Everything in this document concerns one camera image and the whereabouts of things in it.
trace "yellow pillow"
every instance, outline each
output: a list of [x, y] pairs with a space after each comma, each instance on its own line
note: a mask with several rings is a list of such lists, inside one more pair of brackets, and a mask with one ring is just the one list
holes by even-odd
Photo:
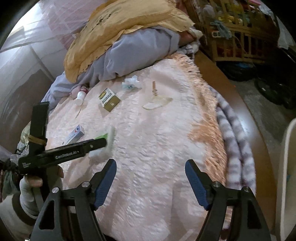
[[103, 55], [122, 34], [140, 28], [162, 26], [175, 32], [194, 23], [171, 0], [109, 0], [98, 7], [71, 44], [65, 60], [65, 74], [74, 83], [79, 74]]

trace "rubber band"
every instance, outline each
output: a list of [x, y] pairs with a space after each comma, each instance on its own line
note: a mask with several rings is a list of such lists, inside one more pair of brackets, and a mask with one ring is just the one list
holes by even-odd
[[42, 139], [39, 139], [39, 138], [31, 136], [31, 135], [29, 135], [28, 138], [29, 138], [30, 142], [46, 146], [47, 140], [42, 140]]

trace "white bottle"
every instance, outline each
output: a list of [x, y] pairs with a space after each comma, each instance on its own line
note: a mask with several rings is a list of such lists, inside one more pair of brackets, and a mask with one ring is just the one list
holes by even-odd
[[83, 100], [86, 97], [87, 93], [88, 93], [88, 88], [83, 86], [80, 91], [77, 94], [77, 98], [74, 100], [74, 103], [76, 105], [82, 105], [83, 104]]

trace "wooden bed frame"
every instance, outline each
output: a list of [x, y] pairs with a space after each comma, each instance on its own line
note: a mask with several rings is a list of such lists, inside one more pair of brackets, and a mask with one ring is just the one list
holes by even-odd
[[276, 183], [265, 142], [242, 98], [228, 78], [202, 51], [195, 54], [195, 64], [203, 79], [215, 88], [238, 115], [251, 145], [255, 160], [257, 193], [256, 198], [270, 230], [274, 228], [276, 210]]

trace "white cloth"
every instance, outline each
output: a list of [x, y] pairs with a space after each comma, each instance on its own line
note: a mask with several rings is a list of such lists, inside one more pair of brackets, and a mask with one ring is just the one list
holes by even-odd
[[[60, 146], [78, 124], [85, 133], [80, 141], [95, 138], [98, 130], [113, 125], [117, 173], [105, 204], [96, 211], [102, 232], [119, 241], [194, 241], [206, 211], [198, 205], [184, 167], [192, 158], [205, 171], [204, 143], [188, 138], [204, 110], [176, 60], [161, 60], [127, 77], [133, 75], [142, 82], [142, 89], [123, 90], [124, 78], [117, 78], [99, 82], [81, 107], [70, 98], [62, 99], [49, 116], [46, 148]], [[145, 110], [142, 106], [153, 96], [153, 81], [159, 96], [173, 100]], [[110, 113], [98, 98], [107, 87], [121, 99]], [[87, 155], [62, 163], [64, 189], [90, 180], [106, 161]]]

